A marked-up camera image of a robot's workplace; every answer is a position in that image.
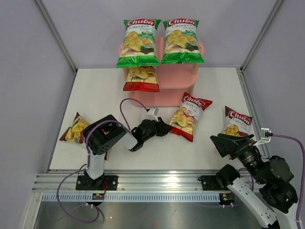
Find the green Chuba chips bag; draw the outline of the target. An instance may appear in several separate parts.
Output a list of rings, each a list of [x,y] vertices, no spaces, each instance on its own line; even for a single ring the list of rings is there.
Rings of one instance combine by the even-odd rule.
[[[156,55],[155,36],[160,19],[124,20],[125,37],[117,68],[160,65]]]
[[[177,18],[163,22],[164,54],[161,64],[204,63],[196,29],[198,20]]]

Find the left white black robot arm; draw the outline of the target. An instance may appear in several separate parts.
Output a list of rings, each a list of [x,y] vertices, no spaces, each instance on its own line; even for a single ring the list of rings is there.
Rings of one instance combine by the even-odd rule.
[[[88,167],[77,179],[77,190],[104,190],[110,187],[114,178],[104,174],[105,155],[118,142],[131,152],[141,149],[152,137],[167,135],[172,127],[160,117],[156,120],[144,119],[131,131],[118,122],[113,115],[108,115],[86,127],[83,131],[84,143],[88,150]]]

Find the red Chuba chips bag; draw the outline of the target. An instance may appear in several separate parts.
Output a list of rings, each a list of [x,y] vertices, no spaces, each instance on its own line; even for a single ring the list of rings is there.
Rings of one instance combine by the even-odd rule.
[[[157,71],[154,66],[129,68],[123,91],[142,91],[158,93],[160,87],[157,80]]]
[[[185,92],[179,108],[169,122],[169,125],[172,127],[170,133],[180,135],[186,140],[193,142],[198,121],[203,111],[212,103],[210,100],[196,98]]]

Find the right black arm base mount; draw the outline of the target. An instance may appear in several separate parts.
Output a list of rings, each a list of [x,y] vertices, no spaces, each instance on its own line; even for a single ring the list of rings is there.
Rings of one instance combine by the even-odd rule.
[[[197,178],[201,183],[203,191],[225,191],[227,187],[223,187],[217,181],[216,175],[203,175]]]

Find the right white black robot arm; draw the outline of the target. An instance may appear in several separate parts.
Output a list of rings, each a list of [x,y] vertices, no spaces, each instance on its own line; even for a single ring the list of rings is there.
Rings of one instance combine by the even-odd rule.
[[[290,184],[294,175],[285,159],[272,156],[263,161],[258,145],[270,141],[272,133],[268,132],[265,140],[254,141],[254,135],[243,137],[218,134],[212,135],[211,141],[221,157],[229,156],[238,159],[253,177],[262,185],[260,200],[251,189],[246,187],[240,173],[232,166],[225,165],[216,173],[216,183],[222,189],[229,189],[253,213],[264,229],[299,229],[302,197]]]

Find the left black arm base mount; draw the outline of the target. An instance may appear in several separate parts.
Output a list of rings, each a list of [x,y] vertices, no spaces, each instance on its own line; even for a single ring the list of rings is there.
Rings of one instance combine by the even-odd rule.
[[[102,176],[98,179],[91,179],[88,176],[78,176],[76,190],[80,191],[116,191],[118,186],[118,176]]]

